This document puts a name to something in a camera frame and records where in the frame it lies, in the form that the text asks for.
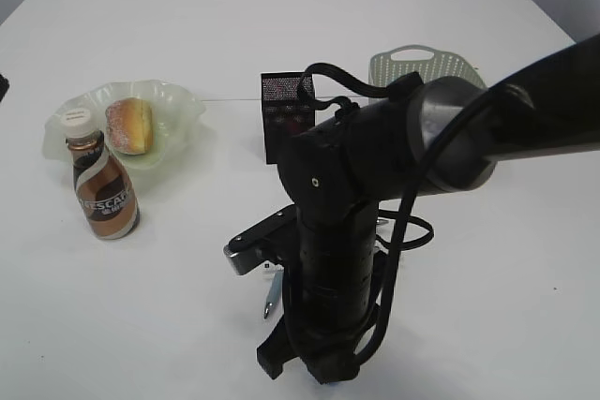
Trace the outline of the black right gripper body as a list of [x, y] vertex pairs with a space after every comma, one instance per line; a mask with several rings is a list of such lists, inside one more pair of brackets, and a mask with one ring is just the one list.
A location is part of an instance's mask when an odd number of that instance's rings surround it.
[[363, 205], [333, 226], [297, 218], [299, 255], [284, 265], [283, 316], [257, 349], [270, 378], [299, 359], [321, 384], [357, 377], [354, 351], [376, 321], [383, 256], [375, 253], [379, 210]]

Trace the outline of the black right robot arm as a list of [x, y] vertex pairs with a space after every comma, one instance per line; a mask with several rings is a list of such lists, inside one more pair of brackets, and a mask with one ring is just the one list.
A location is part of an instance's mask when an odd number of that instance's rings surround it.
[[599, 40], [588, 38], [488, 89], [458, 77], [410, 73], [386, 87], [343, 69], [319, 74], [373, 99], [331, 100], [335, 115], [290, 138], [279, 179], [298, 238], [277, 250], [283, 316], [258, 347], [271, 378], [301, 360], [320, 383], [355, 378], [379, 349], [417, 197], [469, 191], [508, 159], [599, 146]]

